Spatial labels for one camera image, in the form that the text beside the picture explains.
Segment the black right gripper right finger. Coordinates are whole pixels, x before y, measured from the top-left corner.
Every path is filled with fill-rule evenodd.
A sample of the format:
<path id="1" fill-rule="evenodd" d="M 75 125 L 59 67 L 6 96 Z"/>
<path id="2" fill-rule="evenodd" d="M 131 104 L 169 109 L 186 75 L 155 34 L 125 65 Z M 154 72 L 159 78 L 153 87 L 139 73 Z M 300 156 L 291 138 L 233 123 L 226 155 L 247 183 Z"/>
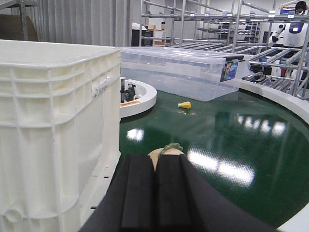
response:
<path id="1" fill-rule="evenodd" d="M 185 155 L 162 155 L 156 167 L 159 232 L 275 232 L 217 191 Z"/>

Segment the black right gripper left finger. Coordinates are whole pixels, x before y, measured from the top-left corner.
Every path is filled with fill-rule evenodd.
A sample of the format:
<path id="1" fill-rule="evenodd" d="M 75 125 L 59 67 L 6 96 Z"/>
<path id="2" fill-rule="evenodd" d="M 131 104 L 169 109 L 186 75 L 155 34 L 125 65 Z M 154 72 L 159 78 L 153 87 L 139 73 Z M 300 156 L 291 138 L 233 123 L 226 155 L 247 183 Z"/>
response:
<path id="1" fill-rule="evenodd" d="M 154 231 L 154 175 L 149 156 L 127 155 L 102 201 L 80 231 Z"/>

